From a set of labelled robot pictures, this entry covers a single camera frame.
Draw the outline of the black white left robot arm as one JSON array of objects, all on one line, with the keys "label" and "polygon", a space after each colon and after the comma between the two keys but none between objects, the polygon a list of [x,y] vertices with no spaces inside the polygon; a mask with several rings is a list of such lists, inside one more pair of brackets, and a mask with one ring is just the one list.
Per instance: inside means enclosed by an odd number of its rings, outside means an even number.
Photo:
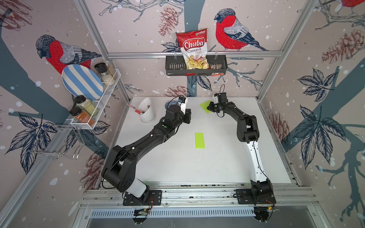
[{"label": "black white left robot arm", "polygon": [[165,116],[151,132],[136,142],[120,147],[114,146],[105,161],[101,176],[120,192],[127,192],[136,198],[147,198],[149,187],[136,179],[136,165],[148,152],[174,136],[181,124],[191,122],[191,109],[184,112],[172,104]]}]

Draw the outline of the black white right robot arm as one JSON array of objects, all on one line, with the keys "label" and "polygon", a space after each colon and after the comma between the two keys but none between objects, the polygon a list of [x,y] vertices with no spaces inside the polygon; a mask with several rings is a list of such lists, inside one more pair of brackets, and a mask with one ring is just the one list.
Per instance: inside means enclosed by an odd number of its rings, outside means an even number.
[{"label": "black white right robot arm", "polygon": [[240,142],[245,143],[251,159],[251,198],[254,202],[264,203],[267,197],[273,195],[273,187],[269,177],[264,172],[258,149],[259,128],[256,116],[242,112],[233,102],[210,102],[207,109],[211,112],[223,112],[237,122],[236,135]]}]

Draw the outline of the blue patterned small bowl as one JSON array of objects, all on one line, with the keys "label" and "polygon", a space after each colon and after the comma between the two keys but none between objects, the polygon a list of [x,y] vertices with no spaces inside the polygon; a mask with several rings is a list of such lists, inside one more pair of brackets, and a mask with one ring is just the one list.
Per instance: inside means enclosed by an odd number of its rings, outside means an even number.
[{"label": "blue patterned small bowl", "polygon": [[167,110],[171,105],[178,105],[178,102],[175,100],[167,102],[165,104],[165,109]]}]

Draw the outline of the white utensil holder cup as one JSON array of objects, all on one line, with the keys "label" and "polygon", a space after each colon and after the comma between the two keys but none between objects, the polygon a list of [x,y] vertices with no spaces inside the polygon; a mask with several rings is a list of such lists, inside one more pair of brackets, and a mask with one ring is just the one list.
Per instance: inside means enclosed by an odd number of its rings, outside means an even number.
[{"label": "white utensil holder cup", "polygon": [[140,120],[143,123],[150,123],[156,119],[156,113],[150,98],[145,98],[138,106],[138,109],[141,110]]}]

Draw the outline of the red pink utensil in cup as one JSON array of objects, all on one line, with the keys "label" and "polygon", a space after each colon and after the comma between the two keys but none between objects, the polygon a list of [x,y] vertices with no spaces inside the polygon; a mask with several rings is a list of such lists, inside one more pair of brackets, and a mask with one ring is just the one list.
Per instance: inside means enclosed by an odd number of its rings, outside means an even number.
[{"label": "red pink utensil in cup", "polygon": [[134,111],[135,111],[136,113],[138,113],[139,115],[144,114],[144,111],[142,111],[142,110],[140,110],[140,109],[138,109],[138,108],[134,107],[133,105],[128,104],[128,106],[129,106],[129,107],[131,107],[132,109],[134,109]]}]

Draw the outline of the red Chuba cassava chips bag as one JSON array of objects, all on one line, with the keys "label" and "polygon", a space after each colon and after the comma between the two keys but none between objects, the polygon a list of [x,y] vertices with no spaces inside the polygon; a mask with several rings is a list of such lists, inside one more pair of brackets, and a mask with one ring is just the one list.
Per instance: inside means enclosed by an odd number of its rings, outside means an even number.
[{"label": "red Chuba cassava chips bag", "polygon": [[208,69],[207,29],[176,34],[186,68]]}]

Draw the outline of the brown spice glass jar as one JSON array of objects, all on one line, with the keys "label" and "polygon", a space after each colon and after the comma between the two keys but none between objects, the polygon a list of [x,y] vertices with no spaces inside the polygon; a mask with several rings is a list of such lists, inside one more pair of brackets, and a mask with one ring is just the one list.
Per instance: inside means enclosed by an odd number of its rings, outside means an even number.
[{"label": "brown spice glass jar", "polygon": [[110,63],[110,61],[105,61],[104,63],[107,66],[109,74],[113,77],[114,80],[116,80],[118,74],[116,73],[116,69],[114,68],[114,66]]}]

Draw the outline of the black lid spice grinder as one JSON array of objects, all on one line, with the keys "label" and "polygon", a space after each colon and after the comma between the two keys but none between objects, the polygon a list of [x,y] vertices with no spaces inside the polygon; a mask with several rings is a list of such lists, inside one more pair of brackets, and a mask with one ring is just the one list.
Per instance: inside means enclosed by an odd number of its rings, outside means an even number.
[{"label": "black lid spice grinder", "polygon": [[109,73],[106,63],[100,62],[94,65],[94,68],[100,74],[101,80],[105,85],[113,85],[115,80],[113,76]]}]

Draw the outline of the green sauce jar black lid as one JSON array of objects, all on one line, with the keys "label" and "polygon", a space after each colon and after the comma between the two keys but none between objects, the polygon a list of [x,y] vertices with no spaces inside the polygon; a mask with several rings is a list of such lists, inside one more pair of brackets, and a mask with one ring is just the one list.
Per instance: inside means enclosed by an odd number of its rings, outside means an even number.
[{"label": "green sauce jar black lid", "polygon": [[74,99],[76,105],[85,111],[89,116],[95,117],[98,114],[98,110],[94,106],[91,99],[86,98],[84,95],[79,95]]}]

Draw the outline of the orange sauce jar black lid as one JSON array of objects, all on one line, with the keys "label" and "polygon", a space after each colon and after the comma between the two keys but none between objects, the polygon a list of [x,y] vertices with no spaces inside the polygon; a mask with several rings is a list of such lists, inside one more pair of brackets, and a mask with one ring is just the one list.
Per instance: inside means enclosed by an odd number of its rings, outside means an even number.
[{"label": "orange sauce jar black lid", "polygon": [[85,111],[83,111],[80,107],[74,106],[70,109],[69,113],[78,120],[79,123],[85,123],[89,126],[93,126],[95,120]]}]

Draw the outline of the blue white striped plate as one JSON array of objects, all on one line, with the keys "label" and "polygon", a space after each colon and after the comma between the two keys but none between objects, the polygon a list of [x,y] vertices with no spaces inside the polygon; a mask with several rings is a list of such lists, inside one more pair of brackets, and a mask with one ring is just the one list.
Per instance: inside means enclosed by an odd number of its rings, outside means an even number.
[{"label": "blue white striped plate", "polygon": [[63,69],[61,76],[65,88],[75,97],[83,95],[97,101],[104,93],[99,77],[85,66],[68,65]]}]

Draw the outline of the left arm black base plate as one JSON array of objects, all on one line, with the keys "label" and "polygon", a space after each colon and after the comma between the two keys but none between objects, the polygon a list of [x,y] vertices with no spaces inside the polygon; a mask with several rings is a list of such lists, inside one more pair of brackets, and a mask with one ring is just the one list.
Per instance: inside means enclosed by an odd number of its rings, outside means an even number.
[{"label": "left arm black base plate", "polygon": [[159,206],[161,205],[162,191],[147,189],[141,197],[127,193],[124,196],[123,206]]}]

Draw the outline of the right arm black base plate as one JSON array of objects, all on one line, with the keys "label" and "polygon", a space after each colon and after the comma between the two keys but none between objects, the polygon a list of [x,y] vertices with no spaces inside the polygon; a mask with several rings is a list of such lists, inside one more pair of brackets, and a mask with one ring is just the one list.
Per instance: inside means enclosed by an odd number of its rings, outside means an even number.
[{"label": "right arm black base plate", "polygon": [[273,194],[266,194],[254,197],[251,189],[236,189],[233,197],[237,199],[240,205],[273,205],[277,203]]}]

